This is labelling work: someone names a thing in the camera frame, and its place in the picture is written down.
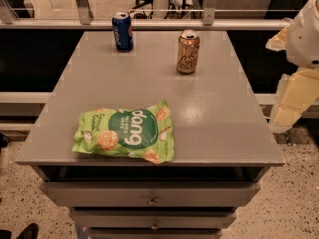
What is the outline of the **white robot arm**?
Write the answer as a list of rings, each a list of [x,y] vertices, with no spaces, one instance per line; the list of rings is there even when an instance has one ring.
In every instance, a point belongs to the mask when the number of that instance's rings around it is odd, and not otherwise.
[[[319,0],[308,0],[290,25],[270,38],[266,48],[286,51],[287,61],[298,67],[279,80],[269,127],[286,133],[319,98]]]

